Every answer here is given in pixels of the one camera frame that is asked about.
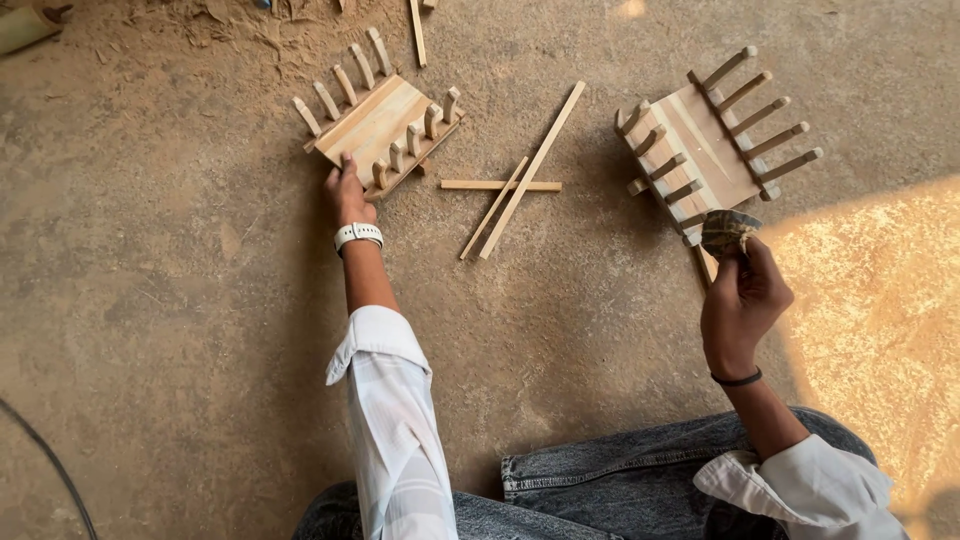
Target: miniature wooden chair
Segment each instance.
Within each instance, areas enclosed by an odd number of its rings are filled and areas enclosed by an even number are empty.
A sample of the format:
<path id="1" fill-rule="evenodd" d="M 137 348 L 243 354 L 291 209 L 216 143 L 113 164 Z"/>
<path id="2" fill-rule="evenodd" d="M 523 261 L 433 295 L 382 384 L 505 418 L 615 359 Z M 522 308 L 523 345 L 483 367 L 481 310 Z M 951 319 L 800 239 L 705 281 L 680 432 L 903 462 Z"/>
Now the miniature wooden chair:
<path id="1" fill-rule="evenodd" d="M 623 110 L 616 112 L 613 128 L 634 152 L 640 168 L 640 178 L 627 186 L 628 191 L 637 195 L 649 187 L 685 246 L 700 243 L 708 211 L 732 209 L 757 194 L 772 201 L 780 197 L 777 178 L 824 154 L 814 148 L 773 170 L 760 158 L 810 126 L 801 122 L 753 144 L 746 130 L 788 105 L 790 98 L 781 97 L 741 122 L 731 107 L 773 75 L 760 73 L 728 98 L 717 85 L 754 56 L 756 47 L 746 47 L 702 83 L 690 71 L 689 85 L 657 103 L 643 101 L 629 117 Z"/>
<path id="2" fill-rule="evenodd" d="M 375 28 L 367 30 L 367 37 L 379 71 L 374 74 L 360 45 L 351 44 L 350 54 L 363 79 L 359 91 L 339 64 L 332 68 L 344 96 L 344 109 L 320 83 L 313 84 L 324 109 L 320 121 L 299 97 L 293 102 L 314 136 L 303 150 L 309 153 L 316 148 L 338 167 L 343 166 L 341 153 L 352 152 L 364 198 L 373 202 L 390 193 L 415 167 L 425 168 L 426 157 L 467 114 L 457 107 L 460 91 L 456 87 L 447 91 L 441 108 L 393 72 Z"/>

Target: black wristband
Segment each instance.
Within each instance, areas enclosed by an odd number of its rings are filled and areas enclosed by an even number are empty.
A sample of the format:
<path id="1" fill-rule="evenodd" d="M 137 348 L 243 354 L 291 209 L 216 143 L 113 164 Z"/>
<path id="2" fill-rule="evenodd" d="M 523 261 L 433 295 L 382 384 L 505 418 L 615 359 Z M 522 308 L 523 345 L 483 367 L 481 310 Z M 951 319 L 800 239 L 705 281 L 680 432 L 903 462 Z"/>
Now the black wristband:
<path id="1" fill-rule="evenodd" d="M 713 377 L 713 380 L 721 386 L 743 386 L 745 384 L 750 384 L 751 382 L 757 382 L 758 380 L 760 380 L 763 377 L 763 372 L 760 371 L 759 367 L 757 367 L 756 373 L 754 373 L 753 375 L 750 375 L 746 379 L 741 379 L 741 380 L 717 379 L 717 376 L 713 375 L 712 373 L 710 374 L 710 376 Z"/>

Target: white watch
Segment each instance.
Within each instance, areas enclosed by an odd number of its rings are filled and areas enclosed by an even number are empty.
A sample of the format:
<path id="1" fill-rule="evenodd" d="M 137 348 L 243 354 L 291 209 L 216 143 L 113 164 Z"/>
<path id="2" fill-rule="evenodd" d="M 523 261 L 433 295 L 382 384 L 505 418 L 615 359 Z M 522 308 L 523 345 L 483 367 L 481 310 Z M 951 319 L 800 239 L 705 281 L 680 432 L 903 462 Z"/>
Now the white watch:
<path id="1" fill-rule="evenodd" d="M 351 223 L 341 227 L 340 231 L 333 235 L 333 247 L 337 250 L 337 255 L 342 257 L 340 250 L 343 249 L 344 244 L 351 240 L 361 239 L 370 240 L 381 250 L 383 249 L 383 234 L 377 227 L 369 223 Z"/>

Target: concrete floor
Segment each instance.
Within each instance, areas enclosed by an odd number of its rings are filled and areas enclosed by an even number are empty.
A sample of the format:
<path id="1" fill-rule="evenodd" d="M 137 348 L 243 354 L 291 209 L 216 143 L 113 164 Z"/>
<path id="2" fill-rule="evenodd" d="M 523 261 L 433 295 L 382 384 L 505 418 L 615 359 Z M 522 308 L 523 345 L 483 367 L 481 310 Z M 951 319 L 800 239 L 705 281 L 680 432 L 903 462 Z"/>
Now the concrete floor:
<path id="1" fill-rule="evenodd" d="M 496 496 L 502 454 L 729 408 L 692 260 L 627 196 L 612 116 L 753 44 L 725 88 L 761 66 L 775 80 L 738 113 L 789 95 L 756 137 L 806 120 L 771 160 L 826 152 L 744 207 L 798 293 L 758 361 L 874 447 L 914 537 L 960 535 L 954 3 L 442 0 L 423 70 L 402 0 L 248 4 L 223 25 L 197 2 L 81 0 L 59 41 L 0 59 L 0 394 L 103 538 L 283 538 L 352 478 L 343 390 L 324 386 L 343 278 L 290 98 L 316 108 L 310 82 L 332 85 L 371 25 L 408 80 L 435 99 L 456 85 L 469 113 L 434 175 L 378 205 L 457 489 Z M 538 174 L 563 193 L 525 196 L 492 258 L 461 262 L 493 194 L 439 179 L 508 175 L 581 79 Z M 6 418 L 0 486 L 0 537 L 82 534 Z"/>

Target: shirt cuff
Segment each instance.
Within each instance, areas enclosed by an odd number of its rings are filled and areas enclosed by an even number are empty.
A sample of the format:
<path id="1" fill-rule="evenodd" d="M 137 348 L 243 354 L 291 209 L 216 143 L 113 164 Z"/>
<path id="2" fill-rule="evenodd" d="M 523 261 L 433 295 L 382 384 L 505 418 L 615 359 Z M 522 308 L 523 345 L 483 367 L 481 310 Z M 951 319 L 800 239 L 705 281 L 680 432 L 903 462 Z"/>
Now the shirt cuff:
<path id="1" fill-rule="evenodd" d="M 347 335 L 326 366 L 327 386 L 344 377 L 358 351 L 400 356 L 417 364 L 428 381 L 433 376 L 410 323 L 388 307 L 363 306 L 350 315 Z"/>

